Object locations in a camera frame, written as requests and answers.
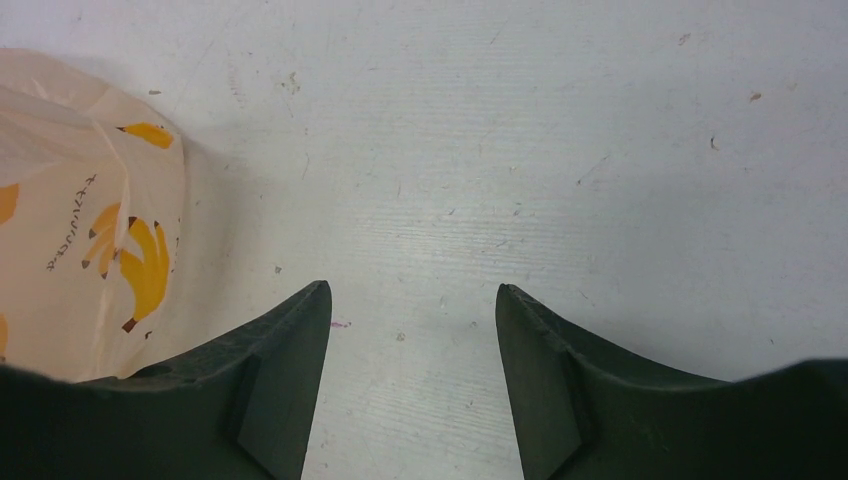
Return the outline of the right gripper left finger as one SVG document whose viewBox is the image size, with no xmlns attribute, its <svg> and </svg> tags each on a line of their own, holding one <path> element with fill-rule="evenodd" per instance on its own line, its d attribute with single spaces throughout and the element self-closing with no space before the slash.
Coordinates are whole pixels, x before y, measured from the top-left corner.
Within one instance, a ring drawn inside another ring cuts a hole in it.
<svg viewBox="0 0 848 480">
<path fill-rule="evenodd" d="M 5 479 L 298 479 L 331 330 L 315 281 L 126 379 L 1 370 Z"/>
</svg>

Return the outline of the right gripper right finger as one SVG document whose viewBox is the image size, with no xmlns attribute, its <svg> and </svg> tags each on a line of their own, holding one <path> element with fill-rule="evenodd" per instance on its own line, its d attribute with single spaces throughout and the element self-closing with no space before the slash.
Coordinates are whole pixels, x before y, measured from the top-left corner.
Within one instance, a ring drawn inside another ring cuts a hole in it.
<svg viewBox="0 0 848 480">
<path fill-rule="evenodd" d="M 847 363 L 725 382 L 581 328 L 514 285 L 495 322 L 527 479 L 843 479 Z"/>
</svg>

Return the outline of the orange plastic bag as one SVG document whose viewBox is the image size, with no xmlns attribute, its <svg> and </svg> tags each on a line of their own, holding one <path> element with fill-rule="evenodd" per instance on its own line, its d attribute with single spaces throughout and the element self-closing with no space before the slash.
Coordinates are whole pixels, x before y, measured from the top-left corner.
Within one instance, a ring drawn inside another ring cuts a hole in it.
<svg viewBox="0 0 848 480">
<path fill-rule="evenodd" d="M 1 360 L 126 378 L 164 322 L 186 166 L 147 103 L 58 59 L 1 52 Z"/>
</svg>

